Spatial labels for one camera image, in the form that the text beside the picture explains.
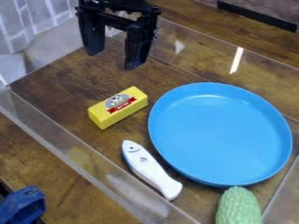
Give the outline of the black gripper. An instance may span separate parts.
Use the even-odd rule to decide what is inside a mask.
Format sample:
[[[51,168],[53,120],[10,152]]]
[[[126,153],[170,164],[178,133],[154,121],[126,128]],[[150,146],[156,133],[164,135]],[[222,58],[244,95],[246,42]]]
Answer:
[[[158,7],[145,0],[78,0],[74,9],[86,54],[93,56],[103,50],[105,26],[110,26],[126,30],[125,70],[142,65],[156,38]]]

